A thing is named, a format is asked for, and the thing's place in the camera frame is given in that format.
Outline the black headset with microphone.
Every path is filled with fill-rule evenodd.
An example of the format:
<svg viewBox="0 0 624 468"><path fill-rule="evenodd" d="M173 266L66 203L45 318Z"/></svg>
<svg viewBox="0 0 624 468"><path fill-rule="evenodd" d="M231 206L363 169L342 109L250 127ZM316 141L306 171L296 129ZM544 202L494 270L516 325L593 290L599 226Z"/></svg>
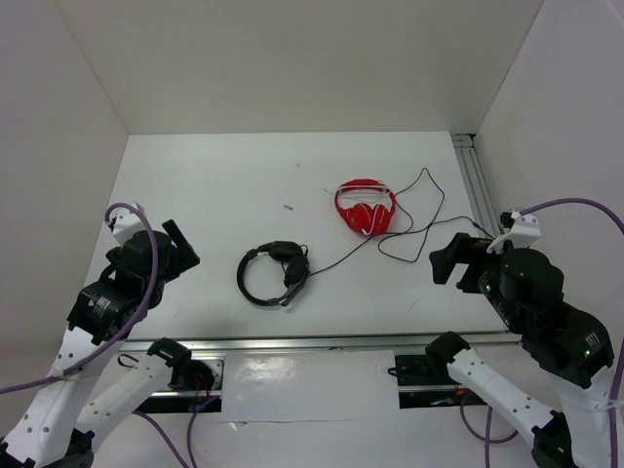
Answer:
<svg viewBox="0 0 624 468"><path fill-rule="evenodd" d="M288 307L311 275L309 248L293 241L272 241L247 251L236 271L241 295L262 309Z"/></svg>

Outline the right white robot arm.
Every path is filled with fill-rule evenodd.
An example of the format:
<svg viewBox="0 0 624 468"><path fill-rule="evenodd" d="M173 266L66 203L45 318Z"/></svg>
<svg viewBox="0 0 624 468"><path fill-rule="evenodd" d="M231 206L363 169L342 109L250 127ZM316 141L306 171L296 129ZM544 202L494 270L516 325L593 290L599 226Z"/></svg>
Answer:
<svg viewBox="0 0 624 468"><path fill-rule="evenodd" d="M430 253L433 281L445 284L463 264L457 288L481 294L522 348L548 373L562 408L532 398L489 366L459 334L448 331L426 348L425 369L472 390L525 440L539 467L620 467L623 418L617 404L623 364L606 327L564 300L564 273L530 248L457 233Z"/></svg>

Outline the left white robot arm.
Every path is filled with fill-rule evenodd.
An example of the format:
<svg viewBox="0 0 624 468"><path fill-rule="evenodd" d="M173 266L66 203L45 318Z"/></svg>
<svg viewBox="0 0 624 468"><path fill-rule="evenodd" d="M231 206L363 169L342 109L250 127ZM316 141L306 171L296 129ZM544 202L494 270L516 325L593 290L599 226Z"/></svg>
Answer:
<svg viewBox="0 0 624 468"><path fill-rule="evenodd" d="M69 313L49 372L52 382L40 386L1 440L4 467L89 467L110 433L153 393L165 388L201 396L211 392L213 371L181 343L160 338L116 383L95 393L108 362L129 335L123 327L140 304L156 307L165 285L200 263L173 220L153 234L117 226L114 235L118 245L107 253L108 265L79 292Z"/></svg>

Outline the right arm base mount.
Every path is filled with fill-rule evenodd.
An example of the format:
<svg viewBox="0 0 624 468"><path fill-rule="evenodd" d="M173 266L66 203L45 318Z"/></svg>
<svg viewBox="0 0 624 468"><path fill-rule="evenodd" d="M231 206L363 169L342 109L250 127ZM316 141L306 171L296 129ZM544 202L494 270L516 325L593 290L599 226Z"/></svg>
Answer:
<svg viewBox="0 0 624 468"><path fill-rule="evenodd" d="M482 406L483 400L437 370L426 355L396 355L387 370L398 386L401 410Z"/></svg>

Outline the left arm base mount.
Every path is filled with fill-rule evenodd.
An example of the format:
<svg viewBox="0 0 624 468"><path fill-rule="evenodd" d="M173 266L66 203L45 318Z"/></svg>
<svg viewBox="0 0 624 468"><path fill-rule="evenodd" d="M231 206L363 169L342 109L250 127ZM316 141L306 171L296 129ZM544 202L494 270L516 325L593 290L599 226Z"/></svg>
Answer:
<svg viewBox="0 0 624 468"><path fill-rule="evenodd" d="M154 392L138 410L148 414L221 412L224 361L191 360L161 390Z"/></svg>

